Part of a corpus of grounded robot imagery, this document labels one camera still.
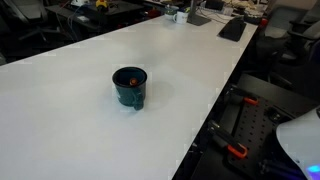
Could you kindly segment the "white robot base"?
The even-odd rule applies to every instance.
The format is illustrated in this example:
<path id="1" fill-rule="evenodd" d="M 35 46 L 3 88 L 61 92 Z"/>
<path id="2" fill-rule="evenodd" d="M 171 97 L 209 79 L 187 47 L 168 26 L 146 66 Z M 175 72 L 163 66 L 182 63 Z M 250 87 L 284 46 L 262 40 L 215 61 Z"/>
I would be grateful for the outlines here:
<path id="1" fill-rule="evenodd" d="M 320 107 L 281 123 L 276 137 L 308 180 L 320 180 Z"/>

